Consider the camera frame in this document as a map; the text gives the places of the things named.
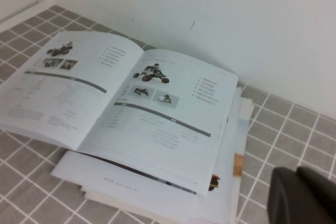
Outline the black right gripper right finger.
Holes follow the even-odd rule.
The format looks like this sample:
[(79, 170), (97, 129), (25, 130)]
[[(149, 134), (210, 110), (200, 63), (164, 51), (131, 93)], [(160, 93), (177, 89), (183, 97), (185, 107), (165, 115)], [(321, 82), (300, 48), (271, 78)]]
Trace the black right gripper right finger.
[(310, 167), (300, 166), (296, 173), (335, 223), (335, 183)]

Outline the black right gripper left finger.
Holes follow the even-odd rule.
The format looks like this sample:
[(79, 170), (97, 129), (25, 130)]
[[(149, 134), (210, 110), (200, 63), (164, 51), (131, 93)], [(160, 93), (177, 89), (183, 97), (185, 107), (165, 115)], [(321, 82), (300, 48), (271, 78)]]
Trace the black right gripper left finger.
[(317, 209), (309, 188), (296, 172), (274, 168), (267, 201), (270, 223), (313, 223)]

